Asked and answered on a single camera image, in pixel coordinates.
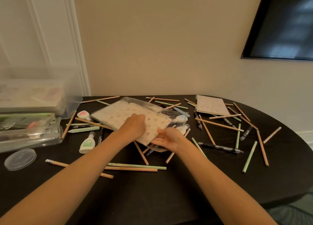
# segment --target plastic lid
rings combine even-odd
[[[27,167],[37,157],[35,150],[26,148],[17,151],[10,155],[5,161],[4,165],[9,171],[16,171]]]

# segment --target notebook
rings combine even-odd
[[[197,95],[196,111],[221,116],[229,116],[229,112],[223,99]]]
[[[157,135],[157,129],[165,129],[171,119],[169,116],[153,112],[136,103],[120,100],[91,114],[99,122],[118,130],[133,113],[146,116],[146,132],[137,141],[147,146]]]

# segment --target television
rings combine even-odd
[[[313,0],[261,0],[241,58],[313,60]]]

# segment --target table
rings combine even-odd
[[[148,101],[145,96],[130,97]],[[187,138],[194,137],[197,141],[210,142],[205,130],[201,131],[197,127],[193,116],[194,107],[184,100],[187,98],[195,101],[195,95],[155,97],[180,100],[182,106],[188,107],[185,111],[191,115],[188,120],[191,131]],[[103,97],[84,97],[84,101],[98,98]],[[121,98],[105,102],[114,103]],[[258,144],[247,173],[241,173],[250,149],[257,140],[254,129],[239,144],[239,148],[244,151],[243,154],[234,155],[202,147],[208,159],[265,208],[291,203],[301,198],[313,185],[313,151],[295,132],[278,120],[247,105],[237,104],[259,128],[263,140],[279,126],[282,127],[264,146],[270,167],[264,165]],[[104,105],[98,102],[84,103],[79,106],[77,112],[86,110],[92,113],[103,107]],[[210,116],[202,114],[203,119]],[[233,118],[228,119],[236,126],[239,123]],[[61,125],[65,128],[68,121],[62,120]],[[222,119],[212,121],[226,124]],[[206,125],[217,145],[235,146],[237,131]],[[241,122],[242,129],[246,130],[248,127],[247,123]],[[105,130],[105,137],[110,133],[110,130]],[[3,165],[4,160],[12,152],[0,154],[2,178],[0,216],[62,170],[59,166],[46,163],[46,159],[70,164],[81,157],[80,144],[88,134],[89,132],[68,134],[61,144],[35,148],[36,160],[28,167],[15,172],[7,171]],[[96,131],[96,141],[98,136],[99,131]],[[196,219],[206,221],[205,224],[219,222],[217,215],[179,158],[175,155],[168,165],[165,164],[169,155],[170,152],[154,152],[147,157],[150,165],[167,166],[166,171],[159,170],[157,173],[106,171],[114,175],[114,179],[100,177],[67,224],[179,224]],[[121,150],[112,162],[144,165],[133,143]]]

